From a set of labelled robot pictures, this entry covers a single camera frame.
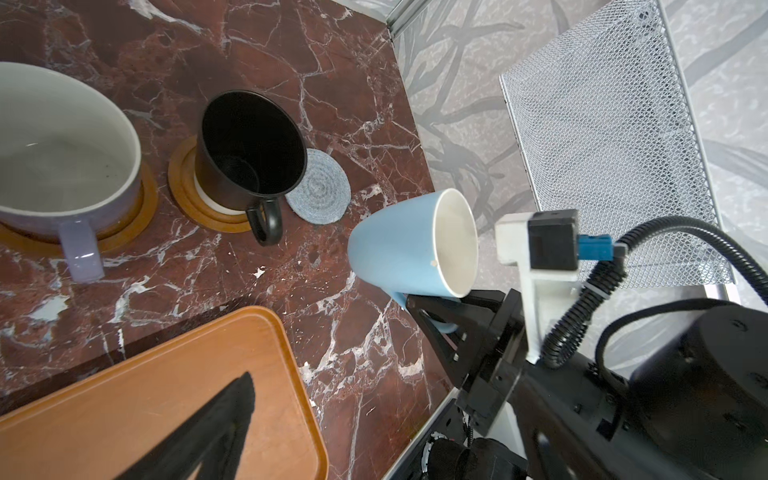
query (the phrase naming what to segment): mug handle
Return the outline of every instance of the mug handle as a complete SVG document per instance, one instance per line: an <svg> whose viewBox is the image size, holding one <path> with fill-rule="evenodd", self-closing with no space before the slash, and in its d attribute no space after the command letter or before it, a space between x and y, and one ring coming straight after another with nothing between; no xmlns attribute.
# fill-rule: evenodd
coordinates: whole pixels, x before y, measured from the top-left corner
<svg viewBox="0 0 768 480"><path fill-rule="evenodd" d="M96 233L86 219L60 223L58 238L73 281L89 283L104 276Z"/></svg>
<svg viewBox="0 0 768 480"><path fill-rule="evenodd" d="M404 293L400 292L390 292L388 290L384 290L384 293L392 297L392 300L395 300L398 305L402 307L403 310L406 312L408 311L408 308L406 307L406 295ZM458 325L455 323L443 323L438 322L434 319L429 319L430 322L432 322L432 325L435 326L438 332L445 333L446 335L449 333L454 333L456 330L458 330Z"/></svg>
<svg viewBox="0 0 768 480"><path fill-rule="evenodd" d="M283 236L283 215L276 198L261 200L257 205L245 210L250 229L264 247L274 245Z"/></svg>

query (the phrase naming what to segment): black corrugated tube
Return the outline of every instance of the black corrugated tube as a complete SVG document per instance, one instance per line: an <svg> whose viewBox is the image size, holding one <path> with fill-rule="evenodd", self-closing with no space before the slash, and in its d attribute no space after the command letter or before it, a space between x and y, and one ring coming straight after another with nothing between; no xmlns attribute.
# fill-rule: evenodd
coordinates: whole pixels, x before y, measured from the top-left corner
<svg viewBox="0 0 768 480"><path fill-rule="evenodd" d="M768 305L768 274L734 239L705 221L679 216L656 218L626 232L617 242L626 244L627 253L630 253L645 240L672 232L689 233L711 245L741 273L760 299ZM592 288L585 287L581 290L576 303L544 338L541 358L546 366L558 369L576 353L592 321L592 314L626 276L624 259L603 260L594 266L587 280Z"/></svg>

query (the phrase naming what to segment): red marble surface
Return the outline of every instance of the red marble surface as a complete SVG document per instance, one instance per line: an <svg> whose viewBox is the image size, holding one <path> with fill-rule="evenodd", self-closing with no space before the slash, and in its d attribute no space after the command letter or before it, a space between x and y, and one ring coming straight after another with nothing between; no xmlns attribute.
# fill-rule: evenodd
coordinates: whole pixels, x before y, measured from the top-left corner
<svg viewBox="0 0 768 480"><path fill-rule="evenodd" d="M447 391L407 313L355 278L351 229L432 191L389 33L330 0L0 2L0 60L42 65L111 98L160 185L148 229L73 284L62 260L0 247L0 411L8 412L241 306L278 312L329 452L330 478L380 478ZM264 92L352 185L340 222L283 203L260 247L184 217L166 185L174 147L216 93Z"/></svg>

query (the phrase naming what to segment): wire mesh basket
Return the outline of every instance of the wire mesh basket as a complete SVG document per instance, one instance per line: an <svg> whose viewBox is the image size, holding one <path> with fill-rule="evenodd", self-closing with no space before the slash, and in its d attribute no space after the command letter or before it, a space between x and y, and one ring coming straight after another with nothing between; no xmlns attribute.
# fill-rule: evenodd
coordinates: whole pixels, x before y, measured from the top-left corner
<svg viewBox="0 0 768 480"><path fill-rule="evenodd" d="M720 225L658 2L614 0L501 76L540 210L576 208L618 238L665 215ZM585 279L594 262L582 262ZM668 233L629 257L624 287L732 283L701 240Z"/></svg>

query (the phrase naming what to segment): gray woven coaster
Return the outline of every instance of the gray woven coaster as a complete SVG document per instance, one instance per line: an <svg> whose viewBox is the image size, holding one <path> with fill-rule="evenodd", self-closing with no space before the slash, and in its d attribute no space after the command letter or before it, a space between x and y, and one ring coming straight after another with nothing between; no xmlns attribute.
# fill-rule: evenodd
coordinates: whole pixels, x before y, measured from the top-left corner
<svg viewBox="0 0 768 480"><path fill-rule="evenodd" d="M317 225L338 221L349 202L349 180L333 158L325 152L306 150L306 173L298 187L286 194L296 215Z"/></svg>

